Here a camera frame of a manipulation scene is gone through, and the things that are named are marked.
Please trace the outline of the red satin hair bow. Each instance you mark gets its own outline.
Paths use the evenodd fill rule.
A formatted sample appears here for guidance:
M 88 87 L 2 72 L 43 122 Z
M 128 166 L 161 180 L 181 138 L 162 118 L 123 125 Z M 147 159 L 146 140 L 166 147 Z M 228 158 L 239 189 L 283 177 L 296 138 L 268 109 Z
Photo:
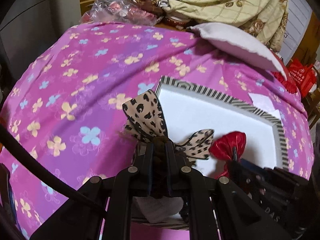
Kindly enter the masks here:
M 227 177 L 229 178 L 230 170 L 232 167 L 232 148 L 236 147 L 238 151 L 238 156 L 241 156 L 244 153 L 245 146 L 247 142 L 246 134 L 240 131 L 230 132 L 223 135 L 216 141 L 212 143 L 209 148 L 210 154 L 215 157 L 217 160 L 224 161 L 225 165 L 223 171 L 217 177 Z

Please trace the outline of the leopard print hair bow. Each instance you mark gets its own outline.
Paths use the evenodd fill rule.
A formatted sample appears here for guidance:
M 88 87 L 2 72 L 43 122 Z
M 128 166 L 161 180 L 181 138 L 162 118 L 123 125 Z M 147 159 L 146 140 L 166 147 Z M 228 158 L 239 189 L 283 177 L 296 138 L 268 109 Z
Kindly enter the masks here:
M 127 117 L 125 133 L 141 144 L 154 143 L 163 148 L 169 138 L 163 109 L 157 95 L 152 90 L 130 99 L 122 104 Z M 172 142 L 176 155 L 182 156 L 188 165 L 194 165 L 196 159 L 208 160 L 209 148 L 213 143 L 214 131 L 202 129 L 194 132 L 182 142 Z

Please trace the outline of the light blue fluffy scrunchie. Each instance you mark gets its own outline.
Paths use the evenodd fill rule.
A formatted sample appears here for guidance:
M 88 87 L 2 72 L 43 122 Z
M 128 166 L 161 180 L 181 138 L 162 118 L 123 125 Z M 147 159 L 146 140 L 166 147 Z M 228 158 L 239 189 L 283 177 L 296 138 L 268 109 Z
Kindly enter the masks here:
M 134 197 L 133 203 L 149 223 L 155 224 L 179 213 L 184 201 L 181 197 Z

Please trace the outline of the red fabric cushion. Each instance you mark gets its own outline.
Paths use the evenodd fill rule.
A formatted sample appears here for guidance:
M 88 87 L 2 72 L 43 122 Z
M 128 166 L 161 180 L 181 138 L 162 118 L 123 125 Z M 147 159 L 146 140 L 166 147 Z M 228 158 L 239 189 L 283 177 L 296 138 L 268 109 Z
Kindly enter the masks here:
M 287 90 L 288 93 L 290 93 L 290 94 L 297 93 L 298 88 L 297 88 L 296 82 L 292 78 L 292 76 L 290 75 L 286 66 L 284 65 L 283 60 L 273 51 L 272 51 L 272 53 L 274 54 L 276 59 L 281 64 L 281 66 L 285 72 L 286 77 L 283 77 L 280 72 L 272 72 L 273 76 L 285 87 L 285 89 Z

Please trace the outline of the pink floral bed sheet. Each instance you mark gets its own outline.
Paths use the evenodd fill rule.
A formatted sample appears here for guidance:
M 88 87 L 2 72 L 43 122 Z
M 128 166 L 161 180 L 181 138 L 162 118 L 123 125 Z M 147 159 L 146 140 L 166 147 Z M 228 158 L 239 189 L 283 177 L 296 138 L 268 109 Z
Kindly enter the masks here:
M 16 82 L 1 121 L 54 176 L 78 189 L 131 163 L 122 105 L 162 76 L 206 86 L 252 104 L 262 95 L 279 112 L 290 172 L 309 178 L 314 162 L 299 93 L 192 33 L 120 23 L 69 28 Z

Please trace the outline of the red shopping bag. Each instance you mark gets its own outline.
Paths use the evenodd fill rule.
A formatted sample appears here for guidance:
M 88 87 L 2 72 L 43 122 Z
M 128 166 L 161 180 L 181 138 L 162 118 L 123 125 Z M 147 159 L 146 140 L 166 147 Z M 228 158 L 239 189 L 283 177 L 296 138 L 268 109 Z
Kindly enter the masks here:
M 301 98 L 306 97 L 310 89 L 317 82 L 315 72 L 312 68 L 313 64 L 303 65 L 297 58 L 294 58 L 288 66 L 289 74 L 296 82 Z

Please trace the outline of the white pink pillow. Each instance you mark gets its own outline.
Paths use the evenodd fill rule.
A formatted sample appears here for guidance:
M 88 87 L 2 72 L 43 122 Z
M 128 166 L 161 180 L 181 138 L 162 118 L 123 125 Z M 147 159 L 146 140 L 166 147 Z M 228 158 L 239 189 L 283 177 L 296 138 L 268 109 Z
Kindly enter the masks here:
M 287 79 L 284 67 L 276 55 L 254 36 L 232 25 L 210 22 L 188 28 L 217 49 L 253 67 L 278 72 Z

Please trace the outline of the black rectangular case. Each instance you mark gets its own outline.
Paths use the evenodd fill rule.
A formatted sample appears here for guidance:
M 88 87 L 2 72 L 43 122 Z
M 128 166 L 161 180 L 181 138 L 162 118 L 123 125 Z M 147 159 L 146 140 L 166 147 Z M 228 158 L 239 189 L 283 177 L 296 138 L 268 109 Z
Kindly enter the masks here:
M 1 164 L 1 202 L 9 220 L 18 226 L 14 195 L 10 185 L 10 172 L 4 164 Z

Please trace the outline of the cream floral quilt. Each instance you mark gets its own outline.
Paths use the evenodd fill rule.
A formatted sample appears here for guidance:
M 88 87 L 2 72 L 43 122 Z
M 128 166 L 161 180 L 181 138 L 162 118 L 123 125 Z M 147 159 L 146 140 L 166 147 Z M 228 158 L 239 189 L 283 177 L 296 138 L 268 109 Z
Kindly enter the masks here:
M 283 43 L 288 0 L 133 0 L 141 9 L 180 24 L 220 22 L 257 38 L 274 52 Z

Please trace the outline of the clear plastic bag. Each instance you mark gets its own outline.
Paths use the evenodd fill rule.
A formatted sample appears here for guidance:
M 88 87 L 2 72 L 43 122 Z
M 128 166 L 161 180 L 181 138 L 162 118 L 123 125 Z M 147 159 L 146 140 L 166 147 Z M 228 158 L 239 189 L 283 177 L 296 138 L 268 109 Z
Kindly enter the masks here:
M 140 9 L 132 0 L 95 0 L 79 22 L 154 26 L 158 22 L 158 17 Z

